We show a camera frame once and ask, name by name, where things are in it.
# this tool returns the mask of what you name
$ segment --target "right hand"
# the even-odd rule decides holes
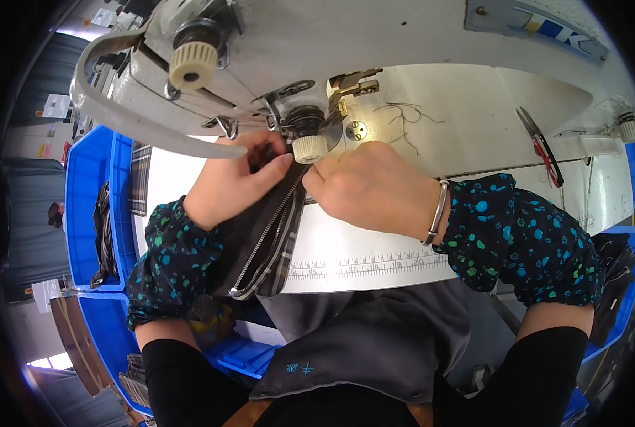
[[[381,141],[362,143],[339,160],[328,157],[315,163],[303,186],[331,217],[420,241],[427,237],[440,196],[437,180],[422,175]],[[445,207],[434,244],[442,241],[450,204]]]

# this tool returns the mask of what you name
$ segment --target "cardboard box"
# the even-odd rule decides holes
[[[73,362],[78,378],[90,396],[111,386],[113,380],[101,363],[97,348],[87,329],[76,295],[49,300],[61,342]]]

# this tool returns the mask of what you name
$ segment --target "left hand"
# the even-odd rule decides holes
[[[287,174],[293,161],[286,154],[286,145],[277,132],[256,131],[235,140],[220,138],[216,143],[243,146],[248,150],[240,158],[209,158],[187,194],[183,207],[187,216],[204,230],[211,230],[223,221],[236,217],[259,201]],[[263,164],[263,150],[270,145],[277,154]],[[250,164],[260,167],[252,174]]]

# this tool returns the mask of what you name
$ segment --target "hand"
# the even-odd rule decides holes
[[[207,159],[185,197],[187,216],[204,230],[213,229],[259,201],[285,177],[293,161],[292,154],[285,154],[284,139],[277,132],[245,133],[234,141],[220,138],[216,143],[243,146],[248,152],[240,158]],[[277,157],[265,164],[267,145]],[[260,169],[252,174],[250,165]]]
[[[360,144],[339,160],[315,163],[303,177],[303,186],[334,218],[420,241],[427,238],[440,197],[437,180],[422,175],[381,141]],[[448,202],[434,244],[442,242],[449,215]]]

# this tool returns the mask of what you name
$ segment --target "apron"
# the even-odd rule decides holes
[[[362,292],[353,295],[346,304],[344,294],[336,296],[337,304],[345,306],[336,315],[322,304],[315,316],[326,314],[324,324],[275,351],[251,400],[354,384],[406,403],[432,401],[433,376],[447,374],[469,343],[462,281],[373,291],[370,297]],[[282,297],[282,304],[288,304],[292,296],[261,302],[276,321],[282,310],[272,304],[273,298]],[[305,296],[296,296],[305,302]],[[282,323],[287,320],[276,321],[280,332]]]

